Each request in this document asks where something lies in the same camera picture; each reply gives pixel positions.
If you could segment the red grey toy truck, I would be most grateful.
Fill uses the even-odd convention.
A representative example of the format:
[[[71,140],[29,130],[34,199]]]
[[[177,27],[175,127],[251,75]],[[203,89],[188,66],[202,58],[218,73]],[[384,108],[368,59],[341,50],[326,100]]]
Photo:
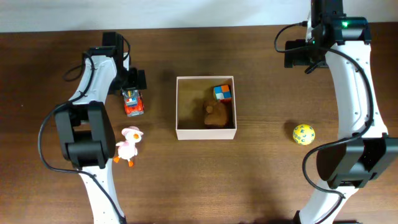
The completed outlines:
[[[140,90],[122,89],[121,94],[124,98],[124,110],[128,117],[144,114],[144,104]]]

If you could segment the pink duck toy with hat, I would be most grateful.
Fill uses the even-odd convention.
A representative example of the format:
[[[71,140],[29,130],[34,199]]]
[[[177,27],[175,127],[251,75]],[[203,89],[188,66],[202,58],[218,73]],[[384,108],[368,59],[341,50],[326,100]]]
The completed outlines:
[[[136,144],[142,140],[144,133],[138,127],[130,126],[124,128],[121,134],[125,137],[125,140],[116,143],[118,155],[113,158],[113,161],[118,163],[120,159],[124,159],[127,160],[129,167],[133,167],[132,158],[138,155]]]

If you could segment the yellow ball with letters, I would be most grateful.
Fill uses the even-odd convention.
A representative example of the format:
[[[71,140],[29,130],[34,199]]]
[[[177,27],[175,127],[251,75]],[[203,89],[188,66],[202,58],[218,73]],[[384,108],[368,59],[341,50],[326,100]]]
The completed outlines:
[[[309,145],[315,140],[315,130],[307,125],[300,124],[293,130],[293,139],[299,145]]]

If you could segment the pink cardboard box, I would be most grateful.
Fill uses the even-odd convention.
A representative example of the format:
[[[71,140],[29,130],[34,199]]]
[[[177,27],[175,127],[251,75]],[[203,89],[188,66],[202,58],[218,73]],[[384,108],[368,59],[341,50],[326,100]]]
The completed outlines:
[[[229,85],[232,94],[231,101],[222,102],[228,107],[229,123],[223,128],[212,128],[204,124],[203,104],[215,100],[213,88],[220,85]],[[178,140],[232,140],[237,127],[232,76],[177,77],[175,131]]]

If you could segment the brown plush capybara toy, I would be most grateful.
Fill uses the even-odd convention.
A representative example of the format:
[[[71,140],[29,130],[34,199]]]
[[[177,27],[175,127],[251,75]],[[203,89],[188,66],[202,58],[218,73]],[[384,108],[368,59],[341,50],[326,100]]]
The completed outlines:
[[[216,100],[207,100],[203,104],[204,124],[212,128],[223,128],[229,123],[228,107]]]

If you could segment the multicolour puzzle cube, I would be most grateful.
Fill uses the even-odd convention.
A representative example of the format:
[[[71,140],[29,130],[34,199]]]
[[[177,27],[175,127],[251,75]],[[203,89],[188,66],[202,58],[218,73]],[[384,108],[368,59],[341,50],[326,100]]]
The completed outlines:
[[[213,88],[215,100],[221,102],[229,102],[232,100],[232,94],[229,85],[220,85]]]

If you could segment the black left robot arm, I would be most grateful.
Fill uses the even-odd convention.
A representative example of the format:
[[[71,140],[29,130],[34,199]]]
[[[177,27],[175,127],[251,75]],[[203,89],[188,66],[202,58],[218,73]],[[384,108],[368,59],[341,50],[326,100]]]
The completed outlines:
[[[72,97],[50,114],[55,119],[63,157],[72,164],[87,191],[94,223],[125,223],[118,203],[112,164],[118,159],[116,138],[106,112],[106,98],[147,88],[143,70],[131,66],[129,42],[104,32],[102,44],[83,53],[80,83]]]

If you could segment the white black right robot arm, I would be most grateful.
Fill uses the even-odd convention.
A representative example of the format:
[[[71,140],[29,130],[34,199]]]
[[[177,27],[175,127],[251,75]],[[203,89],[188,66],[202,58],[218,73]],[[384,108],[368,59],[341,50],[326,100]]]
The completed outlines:
[[[342,0],[312,0],[304,39],[282,50],[284,65],[331,72],[338,105],[338,139],[311,150],[320,181],[294,223],[334,223],[346,201],[397,158],[397,139],[379,112],[370,68],[371,33],[364,17],[349,17]]]

